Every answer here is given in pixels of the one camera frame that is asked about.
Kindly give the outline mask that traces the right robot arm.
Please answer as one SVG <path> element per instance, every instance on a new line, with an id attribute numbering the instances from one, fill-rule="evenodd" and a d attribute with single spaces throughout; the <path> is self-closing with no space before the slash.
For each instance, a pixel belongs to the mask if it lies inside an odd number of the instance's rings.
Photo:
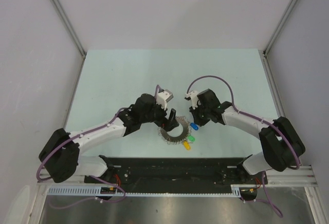
<path id="1" fill-rule="evenodd" d="M 191 101 L 189 112 L 196 125 L 204 126 L 212 121 L 238 128 L 259 139 L 262 151 L 246 157 L 240 163 L 241 168 L 237 170 L 240 182 L 250 183 L 262 171 L 273 169 L 282 172 L 299 165 L 299 157 L 306 149 L 286 117 L 274 120 L 253 118 L 235 108 L 231 102 L 220 102 L 210 89 L 191 91 L 185 99 Z"/>

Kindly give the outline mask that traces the steel disc with key rings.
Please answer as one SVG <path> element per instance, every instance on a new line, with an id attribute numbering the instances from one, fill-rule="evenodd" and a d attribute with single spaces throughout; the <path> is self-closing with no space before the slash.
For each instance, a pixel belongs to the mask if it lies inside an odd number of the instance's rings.
<path id="1" fill-rule="evenodd" d="M 180 116 L 176 118 L 179 126 L 166 132 L 163 128 L 158 129 L 159 136 L 168 145 L 177 145 L 183 143 L 187 140 L 188 136 L 191 134 L 190 122 L 185 116 Z"/>

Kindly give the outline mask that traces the blue tag key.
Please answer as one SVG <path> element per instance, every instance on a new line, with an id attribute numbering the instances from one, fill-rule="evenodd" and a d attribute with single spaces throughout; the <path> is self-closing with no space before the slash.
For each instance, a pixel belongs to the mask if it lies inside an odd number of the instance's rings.
<path id="1" fill-rule="evenodd" d="M 190 123 L 190 126 L 191 126 L 194 130 L 199 130 L 199 127 L 198 127 L 195 123 L 193 123 L 193 122 Z"/>

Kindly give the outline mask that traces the yellow tag key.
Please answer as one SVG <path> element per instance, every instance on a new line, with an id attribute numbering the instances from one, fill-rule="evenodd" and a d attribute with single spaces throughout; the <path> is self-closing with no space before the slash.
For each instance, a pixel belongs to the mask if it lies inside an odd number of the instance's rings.
<path id="1" fill-rule="evenodd" d="M 184 148 L 186 149 L 186 150 L 190 150 L 191 149 L 191 146 L 190 146 L 190 144 L 189 144 L 189 142 L 188 141 L 183 141 L 183 146 L 184 146 Z"/>

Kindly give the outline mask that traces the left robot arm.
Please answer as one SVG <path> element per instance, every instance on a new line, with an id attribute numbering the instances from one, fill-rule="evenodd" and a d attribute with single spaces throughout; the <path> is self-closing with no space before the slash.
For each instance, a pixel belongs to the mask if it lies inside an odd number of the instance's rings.
<path id="1" fill-rule="evenodd" d="M 136 132 L 146 123 L 154 123 L 167 132 L 177 128 L 176 110 L 167 109 L 171 99 L 173 94 L 168 90 L 155 95 L 142 94 L 135 104 L 119 109 L 110 121 L 77 132 L 57 129 L 39 154 L 41 164 L 36 173 L 37 180 L 51 179 L 61 183 L 73 176 L 96 176 L 101 182 L 111 181 L 114 171 L 108 167 L 105 158 L 86 157 L 83 153 Z"/>

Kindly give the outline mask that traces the green tag key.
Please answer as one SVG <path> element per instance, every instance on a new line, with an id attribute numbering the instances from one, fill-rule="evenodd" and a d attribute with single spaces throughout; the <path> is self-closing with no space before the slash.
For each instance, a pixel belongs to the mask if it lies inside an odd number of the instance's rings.
<path id="1" fill-rule="evenodd" d="M 195 141 L 195 138 L 191 135 L 187 137 L 189 143 L 193 143 Z"/>

